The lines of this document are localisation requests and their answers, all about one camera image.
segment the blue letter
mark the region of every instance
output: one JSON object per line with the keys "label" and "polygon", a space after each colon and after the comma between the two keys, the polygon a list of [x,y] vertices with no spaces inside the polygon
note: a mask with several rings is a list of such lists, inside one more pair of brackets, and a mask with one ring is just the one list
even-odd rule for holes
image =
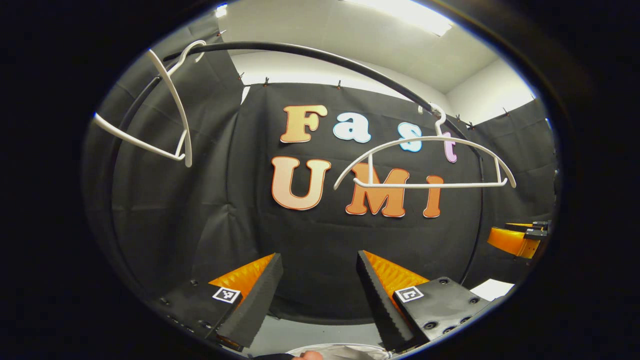
{"label": "blue letter", "polygon": [[338,139],[356,140],[365,143],[371,140],[369,134],[369,121],[357,113],[341,113],[338,115],[339,123],[333,127],[333,134]]}
{"label": "blue letter", "polygon": [[[401,122],[398,125],[398,133],[402,136],[400,140],[418,138],[422,136],[422,130],[419,127],[408,122]],[[422,148],[422,142],[403,142],[400,147],[404,151],[419,152]]]}

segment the white plastic hanger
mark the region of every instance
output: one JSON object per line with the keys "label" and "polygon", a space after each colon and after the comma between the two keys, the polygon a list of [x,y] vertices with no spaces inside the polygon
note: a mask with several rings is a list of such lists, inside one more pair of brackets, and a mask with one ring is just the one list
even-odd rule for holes
{"label": "white plastic hanger", "polygon": [[[516,187],[516,180],[513,178],[513,174],[511,173],[511,170],[509,170],[509,167],[507,167],[507,165],[504,163],[504,161],[502,161],[496,154],[494,154],[491,150],[487,149],[486,147],[483,147],[481,145],[478,145],[474,142],[470,142],[468,140],[463,140],[463,139],[455,139],[456,143],[463,143],[465,145],[469,145],[471,147],[475,147],[476,149],[480,149],[486,153],[488,153],[489,155],[491,155],[493,157],[493,160],[495,161],[495,171],[497,173],[498,176],[498,180],[495,183],[453,183],[453,184],[374,184],[373,183],[373,154],[382,150],[382,149],[386,149],[387,147],[391,147],[394,145],[398,145],[401,143],[405,143],[405,142],[409,142],[409,141],[453,141],[454,139],[448,136],[442,136],[442,130],[440,130],[440,125],[442,125],[445,122],[445,117],[446,114],[444,113],[444,110],[441,109],[439,106],[437,106],[436,104],[432,104],[430,103],[431,107],[433,107],[435,110],[437,110],[440,113],[440,119],[438,121],[436,121],[435,124],[435,129],[436,129],[436,134],[437,136],[421,136],[418,138],[405,138],[405,139],[400,139],[400,140],[395,140],[392,142],[388,142],[388,143],[384,143],[380,146],[376,146],[373,149],[365,152],[364,154],[362,154],[359,158],[357,158],[356,160],[354,160],[346,169],[344,169],[344,171],[340,174],[340,176],[338,177],[338,180],[336,180],[335,184],[333,184],[333,189],[336,190],[338,188],[338,186],[340,186],[340,183],[342,182],[342,180],[344,179],[345,176],[347,176],[347,173],[349,171],[351,171],[351,169],[356,166],[357,164],[359,164],[362,160],[364,160],[364,158],[368,158],[369,159],[369,180],[367,183],[363,183],[361,182],[357,177],[353,178],[353,182],[362,186],[363,188],[394,188],[394,189],[430,189],[430,188],[490,188],[490,187],[496,187],[496,186],[504,186],[507,183],[507,180],[509,180],[509,183],[511,184],[512,188]],[[504,169],[505,174],[507,175],[506,179],[502,179],[501,175],[500,175],[500,168]]]}
{"label": "white plastic hanger", "polygon": [[[160,59],[157,57],[157,55],[153,52],[153,50],[149,49],[149,51],[147,51],[147,56],[151,59],[151,61],[153,62],[154,66],[156,67],[156,70],[158,70],[158,73],[160,73],[160,76],[162,77],[162,79],[164,80],[164,82],[166,83],[166,85],[169,88],[169,91],[171,92],[171,95],[173,96],[173,100],[175,101],[175,104],[178,106],[178,112],[180,113],[180,118],[182,119],[182,136],[180,136],[180,141],[178,142],[178,146],[175,149],[175,154],[171,154],[169,152],[166,152],[162,149],[158,149],[157,147],[153,146],[153,145],[149,145],[148,143],[139,140],[123,131],[121,131],[120,129],[118,129],[117,127],[111,125],[109,122],[107,122],[106,120],[104,120],[100,115],[98,115],[98,113],[96,113],[93,116],[93,121],[96,123],[96,125],[100,126],[101,128],[103,128],[104,130],[106,130],[108,133],[117,136],[119,138],[121,138],[122,140],[131,143],[135,146],[141,147],[142,149],[154,152],[158,155],[162,155],[165,158],[170,158],[172,160],[175,161],[180,161],[182,159],[184,160],[184,164],[187,167],[191,167],[191,164],[193,162],[192,160],[192,153],[191,153],[191,133],[189,132],[189,124],[187,123],[187,115],[184,113],[184,107],[182,106],[182,101],[180,101],[180,97],[178,96],[178,91],[175,89],[175,85],[173,84],[173,81],[171,80],[171,75],[178,70],[179,67],[182,66],[182,64],[184,63],[184,60],[187,57],[187,54],[189,52],[189,50],[191,50],[191,48],[193,48],[194,46],[198,46],[198,45],[207,45],[207,43],[203,40],[198,40],[198,41],[194,41],[191,44],[189,44],[189,46],[187,46],[186,48],[184,48],[184,50],[182,51],[182,53],[180,54],[180,58],[178,60],[178,62],[171,67],[171,69],[169,69],[169,71],[167,71],[164,68],[164,65],[162,64],[162,62],[160,61]],[[202,56],[204,55],[204,53],[201,53],[195,60],[195,62],[200,61],[200,59],[202,58]],[[184,154],[180,154],[180,150],[182,149],[182,144],[184,143]]]}

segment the screw hole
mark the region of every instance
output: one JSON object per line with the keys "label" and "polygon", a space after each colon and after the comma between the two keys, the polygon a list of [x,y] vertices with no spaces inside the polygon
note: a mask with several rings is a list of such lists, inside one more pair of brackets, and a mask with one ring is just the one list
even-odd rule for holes
{"label": "screw hole", "polygon": [[208,322],[206,322],[204,320],[198,320],[198,323],[200,324],[200,326],[202,326],[205,329],[212,329],[213,328],[211,326],[211,324],[209,324]]}

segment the black fabric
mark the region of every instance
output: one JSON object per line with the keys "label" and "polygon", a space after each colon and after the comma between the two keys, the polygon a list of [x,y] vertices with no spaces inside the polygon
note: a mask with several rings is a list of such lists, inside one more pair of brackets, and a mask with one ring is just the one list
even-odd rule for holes
{"label": "black fabric", "polygon": [[[322,104],[328,110],[327,116],[320,118],[318,129],[308,131],[311,140],[281,143],[287,123],[283,109],[309,104]],[[336,116],[343,112],[360,113],[369,120],[371,141],[357,143],[334,136]],[[422,215],[427,190],[405,191],[403,218],[388,218],[381,213],[347,214],[345,207],[354,190],[353,173],[333,191],[332,184],[340,172],[356,157],[400,137],[397,126],[401,122],[420,126],[424,136],[435,135],[431,115],[420,115],[415,104],[395,97],[350,88],[338,90],[328,85],[280,83],[251,87],[231,139],[227,179],[230,208],[236,217],[256,219],[256,227],[247,229],[247,233],[232,234],[237,236],[236,241],[255,239],[259,254],[282,253],[284,274],[271,306],[278,317],[312,323],[372,322],[354,271],[359,250],[368,250],[427,278],[462,276],[476,238],[480,190],[443,190],[438,218]],[[423,142],[422,150],[415,153],[399,146],[385,149],[374,156],[374,164],[381,181],[393,168],[403,168],[410,173],[407,183],[425,183],[430,175],[441,176],[449,183],[477,182],[476,156],[462,145],[456,146],[455,152],[458,161],[452,164],[445,158],[442,142]],[[300,160],[291,185],[293,194],[298,196],[308,191],[310,172],[305,163],[309,159],[331,162],[323,197],[316,207],[296,211],[273,200],[274,156]],[[217,245],[206,246],[213,249]],[[231,248],[233,251],[227,253],[226,249],[220,250],[219,257],[225,261],[237,257],[236,249],[242,247]],[[198,256],[196,268],[214,271],[216,264],[208,252],[199,252]]]}
{"label": "black fabric", "polygon": [[[215,17],[206,16],[180,28],[153,50],[162,57],[195,40],[219,42],[217,34]],[[188,58],[172,79],[189,121],[196,165],[186,168],[183,161],[123,143],[113,176],[117,240],[105,235],[111,209],[105,208],[101,194],[113,136],[92,124],[84,145],[83,193],[88,220],[116,267],[128,268],[150,297],[165,294],[189,279],[197,244],[208,235],[202,229],[227,216],[224,168],[228,145],[223,139],[232,129],[243,84],[225,51],[205,54],[198,63],[194,60],[195,56]],[[141,56],[107,94],[98,113],[117,126],[156,74],[151,61]],[[160,83],[149,95],[127,133],[168,152],[175,150],[182,123],[165,84]],[[120,258],[113,250],[114,243]],[[255,259],[250,249],[243,254],[245,263]]]}
{"label": "black fabric", "polygon": [[[539,100],[486,122],[469,138],[493,151],[511,169],[516,188],[507,185],[485,190],[483,224],[476,255],[463,285],[473,288],[491,278],[516,283],[529,270],[530,259],[518,258],[486,242],[491,226],[506,222],[551,220],[554,208],[554,173],[558,168],[554,137]],[[495,181],[493,159],[482,152],[485,181]]]}

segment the orange letter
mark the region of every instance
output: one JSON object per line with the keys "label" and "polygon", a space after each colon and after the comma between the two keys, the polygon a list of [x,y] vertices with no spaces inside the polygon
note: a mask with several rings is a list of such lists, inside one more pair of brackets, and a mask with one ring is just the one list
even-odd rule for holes
{"label": "orange letter", "polygon": [[331,163],[325,160],[309,160],[307,167],[311,169],[309,191],[305,197],[297,197],[291,193],[293,169],[300,165],[296,158],[276,156],[271,159],[273,164],[273,182],[271,194],[273,199],[287,209],[308,210],[318,205],[322,197],[324,173],[331,168]]}
{"label": "orange letter", "polygon": [[[363,183],[369,182],[369,166],[365,163],[359,163],[351,169],[356,173],[356,177]],[[409,178],[409,172],[401,168],[395,168],[389,172],[385,184],[404,184]],[[380,184],[378,173],[373,170],[373,183]],[[353,199],[351,204],[346,207],[347,214],[364,215],[367,213],[367,207],[364,205],[364,197],[367,197],[371,213],[377,214],[382,204],[387,205],[382,209],[382,215],[386,217],[400,218],[404,216],[404,189],[370,189],[363,188],[356,184],[353,188]]]}
{"label": "orange letter", "polygon": [[[444,180],[440,176],[427,176],[428,184],[444,184]],[[440,189],[429,189],[429,200],[427,200],[427,208],[422,212],[426,218],[436,218],[440,216]]]}
{"label": "orange letter", "polygon": [[311,135],[305,132],[305,125],[309,125],[309,130],[318,129],[318,115],[326,116],[326,108],[323,105],[300,105],[287,106],[287,131],[280,137],[281,142],[307,142],[311,140]]}

